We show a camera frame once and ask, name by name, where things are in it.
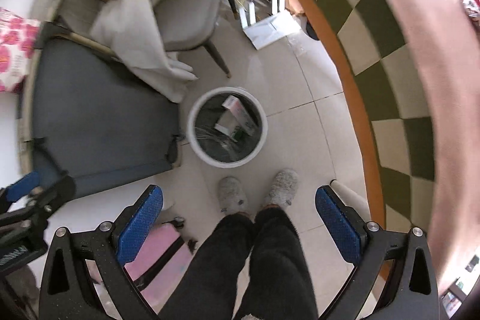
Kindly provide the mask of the white green carton box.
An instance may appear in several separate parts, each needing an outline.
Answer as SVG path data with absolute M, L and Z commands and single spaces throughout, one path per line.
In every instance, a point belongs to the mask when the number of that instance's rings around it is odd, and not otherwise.
M 238 97 L 229 95 L 221 106 L 224 112 L 214 125 L 216 131 L 234 142 L 256 133 L 257 125 Z

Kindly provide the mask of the white round trash bin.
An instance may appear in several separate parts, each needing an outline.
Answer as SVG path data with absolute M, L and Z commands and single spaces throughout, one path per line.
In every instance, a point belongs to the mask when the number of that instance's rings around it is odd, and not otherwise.
M 260 102 L 243 88 L 204 93 L 192 106 L 186 136 L 210 166 L 230 169 L 249 163 L 262 149 L 268 122 Z

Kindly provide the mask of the pink suitcase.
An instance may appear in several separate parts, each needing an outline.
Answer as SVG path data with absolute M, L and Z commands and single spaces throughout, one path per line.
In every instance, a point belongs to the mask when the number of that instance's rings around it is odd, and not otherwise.
M 182 278 L 193 259 L 198 241 L 182 235 L 185 218 L 155 224 L 137 257 L 125 265 L 137 290 L 144 295 L 165 294 Z

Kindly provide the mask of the dark folding cot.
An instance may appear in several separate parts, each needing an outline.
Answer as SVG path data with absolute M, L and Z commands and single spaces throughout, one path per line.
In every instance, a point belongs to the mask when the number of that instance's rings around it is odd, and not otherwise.
M 171 171 L 180 163 L 177 104 L 106 46 L 41 24 L 19 96 L 19 164 L 46 189 L 64 174 L 77 198 Z

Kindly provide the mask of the person in black clothes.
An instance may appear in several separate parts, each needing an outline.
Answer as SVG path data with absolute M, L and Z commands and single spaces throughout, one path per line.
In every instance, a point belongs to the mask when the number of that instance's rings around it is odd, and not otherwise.
M 160 310 L 161 319 L 317 319 L 308 265 L 279 207 L 222 218 Z

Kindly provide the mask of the right grey slipper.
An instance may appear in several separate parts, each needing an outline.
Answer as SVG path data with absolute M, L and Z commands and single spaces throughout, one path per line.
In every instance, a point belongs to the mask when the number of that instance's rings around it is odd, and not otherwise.
M 292 205 L 299 189 L 299 176 L 293 169 L 279 171 L 272 180 L 264 205 L 275 205 L 283 210 Z

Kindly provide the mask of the grey slipper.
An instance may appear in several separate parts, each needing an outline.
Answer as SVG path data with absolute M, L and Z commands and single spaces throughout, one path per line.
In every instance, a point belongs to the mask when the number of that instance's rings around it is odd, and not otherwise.
M 247 195 L 239 179 L 233 176 L 224 177 L 217 185 L 216 194 L 223 214 L 246 214 L 248 212 Z
M 283 210 L 292 205 L 299 189 L 299 176 L 293 169 L 279 171 L 272 180 L 264 205 L 275 205 Z

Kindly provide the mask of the pink floral bag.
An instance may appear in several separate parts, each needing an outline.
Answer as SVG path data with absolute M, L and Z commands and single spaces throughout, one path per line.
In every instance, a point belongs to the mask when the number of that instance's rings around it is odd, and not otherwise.
M 14 93 L 29 73 L 41 22 L 22 18 L 2 7 L 0 23 L 0 88 L 1 92 Z

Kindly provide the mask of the left grey slipper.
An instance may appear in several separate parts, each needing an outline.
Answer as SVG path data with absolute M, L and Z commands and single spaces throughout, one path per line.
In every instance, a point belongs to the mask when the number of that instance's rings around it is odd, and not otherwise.
M 247 195 L 239 179 L 233 176 L 224 177 L 217 185 L 216 194 L 223 214 L 246 214 L 248 212 Z

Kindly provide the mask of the white cloth on chair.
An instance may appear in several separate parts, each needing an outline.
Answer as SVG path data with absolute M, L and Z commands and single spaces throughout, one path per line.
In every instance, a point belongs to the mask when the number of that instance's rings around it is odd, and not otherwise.
M 166 52 L 153 6 L 159 0 L 108 0 L 89 36 L 112 49 L 129 71 L 174 103 L 181 102 L 196 79 L 191 66 Z

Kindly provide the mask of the grey upholstered chair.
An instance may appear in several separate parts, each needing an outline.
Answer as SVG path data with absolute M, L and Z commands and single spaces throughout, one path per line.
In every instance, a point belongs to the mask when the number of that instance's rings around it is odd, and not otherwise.
M 235 11 L 234 1 L 229 1 Z M 230 77 L 230 69 L 211 40 L 220 5 L 221 0 L 159 0 L 154 2 L 153 15 L 166 52 L 185 52 L 202 46 Z M 99 0 L 64 0 L 59 17 L 73 32 L 86 37 L 103 6 Z

